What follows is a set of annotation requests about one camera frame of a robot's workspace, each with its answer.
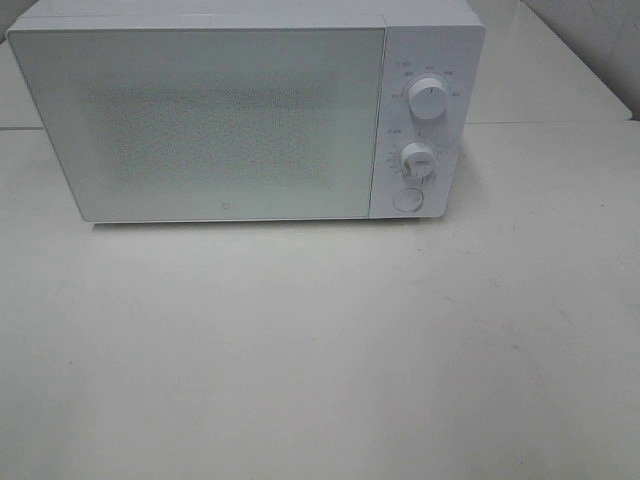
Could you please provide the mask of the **upper white power knob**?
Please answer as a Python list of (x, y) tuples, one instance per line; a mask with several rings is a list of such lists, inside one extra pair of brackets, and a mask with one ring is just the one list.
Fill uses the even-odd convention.
[(449, 85), (435, 74), (423, 75), (408, 86), (407, 100), (412, 115), (419, 120), (433, 120), (447, 109)]

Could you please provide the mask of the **white microwave door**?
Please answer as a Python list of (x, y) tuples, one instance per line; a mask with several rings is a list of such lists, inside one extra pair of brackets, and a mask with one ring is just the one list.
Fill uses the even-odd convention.
[(368, 213), (380, 29), (9, 40), (86, 221)]

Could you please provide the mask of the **round white door button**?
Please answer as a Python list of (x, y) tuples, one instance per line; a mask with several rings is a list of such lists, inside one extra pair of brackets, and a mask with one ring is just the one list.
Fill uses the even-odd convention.
[(419, 211), (424, 203), (423, 193), (416, 188), (405, 188), (398, 192), (393, 199), (396, 210), (403, 213), (413, 213)]

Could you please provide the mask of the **white microwave oven body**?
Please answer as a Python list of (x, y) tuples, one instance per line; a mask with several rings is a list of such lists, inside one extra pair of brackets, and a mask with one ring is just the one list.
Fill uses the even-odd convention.
[[(11, 47), (9, 36), (16, 31), (355, 29), (384, 33), (367, 215), (176, 222), (440, 217), (459, 158), (485, 39), (484, 25), (464, 1), (39, 1), (9, 27), (6, 38)], [(415, 118), (407, 100), (408, 86), (426, 74), (441, 76), (449, 85), (447, 109), (433, 120)], [(422, 179), (405, 177), (400, 167), (400, 150), (414, 142), (430, 145), (436, 155), (434, 171)], [(394, 196), (405, 188), (423, 193), (419, 211), (395, 209)]]

